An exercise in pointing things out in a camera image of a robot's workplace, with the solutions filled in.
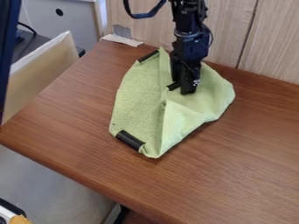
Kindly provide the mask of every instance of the cloth fold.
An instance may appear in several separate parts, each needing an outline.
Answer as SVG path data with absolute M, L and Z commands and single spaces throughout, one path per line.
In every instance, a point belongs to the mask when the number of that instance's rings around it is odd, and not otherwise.
M 159 158 L 203 123 L 215 121 L 233 102 L 233 85 L 202 63 L 201 84 L 194 94 L 170 91 L 172 83 L 168 53 L 136 62 L 118 89 L 109 132 L 121 131 L 144 143 L 139 152 Z

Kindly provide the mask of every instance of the wooden tabletop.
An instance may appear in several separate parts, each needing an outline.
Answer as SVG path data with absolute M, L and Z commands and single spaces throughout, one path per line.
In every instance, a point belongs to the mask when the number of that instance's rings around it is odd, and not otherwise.
M 153 51 L 98 44 L 3 127 L 1 144 L 160 223 L 298 223 L 299 87 L 210 64 L 227 112 L 160 159 L 108 133 L 115 93 Z

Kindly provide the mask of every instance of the floor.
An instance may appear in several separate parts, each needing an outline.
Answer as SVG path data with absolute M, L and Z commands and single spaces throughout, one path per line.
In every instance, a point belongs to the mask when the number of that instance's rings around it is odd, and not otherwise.
M 33 223 L 100 224 L 114 202 L 0 145 L 0 198 Z

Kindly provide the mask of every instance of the white cabinet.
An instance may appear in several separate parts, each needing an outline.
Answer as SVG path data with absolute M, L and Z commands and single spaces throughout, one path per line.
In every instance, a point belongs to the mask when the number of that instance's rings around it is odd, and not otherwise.
M 105 11 L 104 0 L 23 0 L 20 21 L 51 39 L 71 31 L 76 45 L 90 50 L 104 32 Z

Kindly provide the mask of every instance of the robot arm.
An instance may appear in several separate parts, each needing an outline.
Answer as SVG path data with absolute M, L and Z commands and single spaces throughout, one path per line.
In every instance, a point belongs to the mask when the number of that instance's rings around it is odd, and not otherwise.
M 192 94 L 200 83 L 201 61 L 212 44 L 210 29 L 203 23 L 207 18 L 205 0 L 169 0 L 171 2 L 174 31 L 177 40 L 170 53 L 171 75 L 174 83 L 170 90 L 181 88 L 181 94 Z M 132 18 L 152 18 L 163 7 L 160 2 L 148 13 L 132 14 L 129 0 L 123 0 L 126 12 Z

